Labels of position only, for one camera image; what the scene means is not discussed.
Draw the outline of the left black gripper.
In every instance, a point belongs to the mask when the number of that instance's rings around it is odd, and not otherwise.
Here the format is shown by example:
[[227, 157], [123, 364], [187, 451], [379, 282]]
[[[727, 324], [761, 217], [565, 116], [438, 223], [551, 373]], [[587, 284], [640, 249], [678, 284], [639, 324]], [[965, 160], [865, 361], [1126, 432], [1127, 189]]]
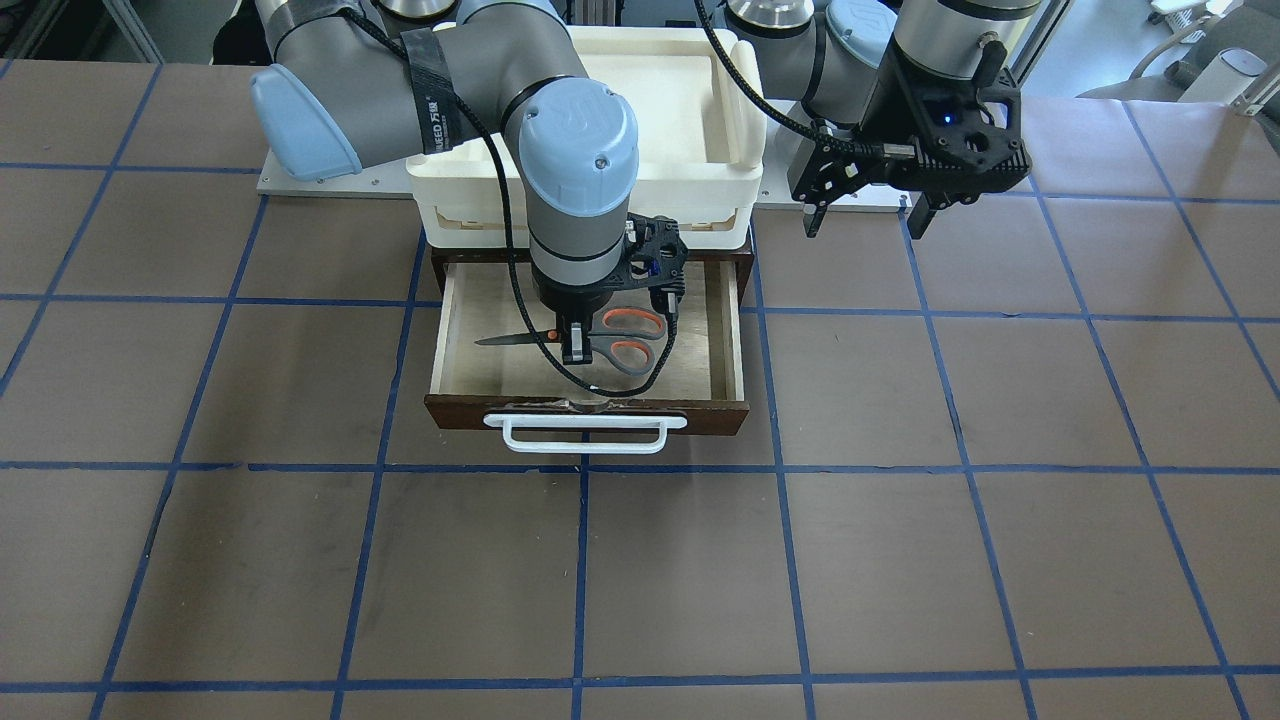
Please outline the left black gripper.
[[[888, 159], [873, 178], [899, 190], [922, 191], [906, 217], [911, 240], [922, 240], [954, 195], [974, 193], [986, 177], [986, 119], [969, 78], [948, 78], [918, 65], [897, 45], [884, 53], [861, 128], [868, 138], [908, 149]], [[788, 152], [787, 182], [803, 205], [806, 237], [814, 238], [829, 206], [869, 184], [863, 165], [879, 160], [879, 146], [832, 122], [808, 122]]]

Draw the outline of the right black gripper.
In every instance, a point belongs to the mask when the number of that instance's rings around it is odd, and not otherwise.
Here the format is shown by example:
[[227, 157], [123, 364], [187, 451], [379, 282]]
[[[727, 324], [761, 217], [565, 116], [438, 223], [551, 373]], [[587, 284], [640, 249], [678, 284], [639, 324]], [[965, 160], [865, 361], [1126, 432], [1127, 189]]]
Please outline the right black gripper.
[[541, 270], [535, 270], [535, 286], [539, 301], [556, 314], [556, 329], [563, 331], [563, 364], [590, 365], [594, 316], [618, 290], [600, 283], [564, 284]]

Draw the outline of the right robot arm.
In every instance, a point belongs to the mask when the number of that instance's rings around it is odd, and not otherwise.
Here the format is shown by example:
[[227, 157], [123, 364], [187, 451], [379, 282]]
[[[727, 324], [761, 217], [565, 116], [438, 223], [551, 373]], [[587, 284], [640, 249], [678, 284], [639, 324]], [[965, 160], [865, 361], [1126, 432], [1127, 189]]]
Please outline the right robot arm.
[[602, 282], [625, 255], [637, 119], [591, 79], [549, 1], [462, 1], [444, 29], [389, 35], [369, 1], [260, 1], [271, 64], [251, 82], [283, 169], [326, 181], [500, 135], [524, 182], [539, 299], [588, 364]]

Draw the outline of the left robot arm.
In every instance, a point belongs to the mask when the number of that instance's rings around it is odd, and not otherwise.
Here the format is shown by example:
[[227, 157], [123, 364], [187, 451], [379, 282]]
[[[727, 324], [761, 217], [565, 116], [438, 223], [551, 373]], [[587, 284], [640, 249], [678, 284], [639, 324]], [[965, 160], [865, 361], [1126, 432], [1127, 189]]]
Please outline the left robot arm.
[[869, 184], [915, 192], [920, 238], [938, 211], [1030, 173], [1009, 53], [1037, 1], [727, 1], [756, 54], [749, 99], [797, 140], [788, 187], [815, 236]]

